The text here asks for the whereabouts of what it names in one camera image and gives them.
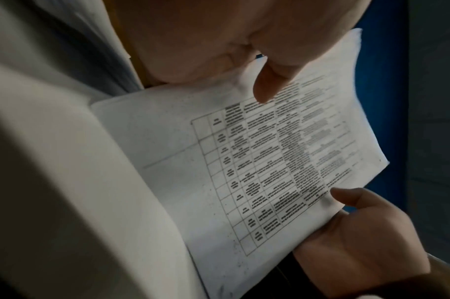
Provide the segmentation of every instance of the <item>white paper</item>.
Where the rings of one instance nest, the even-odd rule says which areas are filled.
[[[210,298],[244,295],[342,208],[330,187],[362,187],[387,166],[354,90],[360,35],[265,105],[252,94],[258,59],[92,106],[177,224]]]

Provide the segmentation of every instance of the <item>finger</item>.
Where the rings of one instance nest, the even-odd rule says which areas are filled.
[[[304,66],[281,66],[268,60],[254,82],[256,100],[266,103],[272,99]]]
[[[339,202],[363,209],[371,206],[391,206],[391,203],[374,192],[364,188],[340,189],[332,188],[330,194]]]

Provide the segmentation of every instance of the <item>blue surface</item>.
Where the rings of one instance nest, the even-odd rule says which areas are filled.
[[[408,9],[403,0],[373,0],[362,28],[356,92],[390,165],[367,188],[406,210]]]

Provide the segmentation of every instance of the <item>gray wall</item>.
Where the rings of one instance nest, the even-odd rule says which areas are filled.
[[[408,208],[450,263],[450,0],[410,0]]]

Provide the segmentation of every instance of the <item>hand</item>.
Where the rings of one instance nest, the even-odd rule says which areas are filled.
[[[152,81],[183,83],[268,56],[254,84],[271,99],[360,19],[371,0],[113,0]]]
[[[329,298],[430,273],[430,263],[410,218],[366,189],[331,190],[340,211],[295,250],[300,266]]]

